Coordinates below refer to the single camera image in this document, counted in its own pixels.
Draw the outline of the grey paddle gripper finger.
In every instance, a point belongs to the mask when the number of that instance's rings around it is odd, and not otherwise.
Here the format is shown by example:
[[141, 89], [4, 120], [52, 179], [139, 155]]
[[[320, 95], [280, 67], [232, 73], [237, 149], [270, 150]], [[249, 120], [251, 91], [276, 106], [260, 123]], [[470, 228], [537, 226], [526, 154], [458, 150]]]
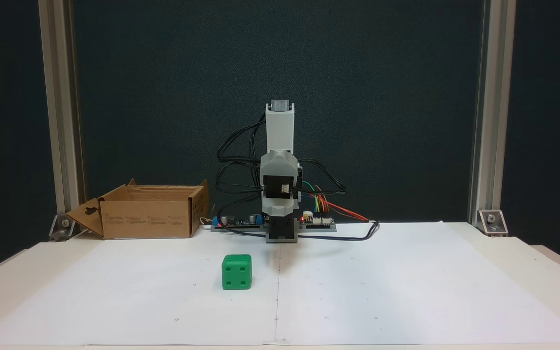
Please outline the grey paddle gripper finger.
[[294, 199], [264, 198], [263, 212], [269, 216], [287, 216], [294, 212]]

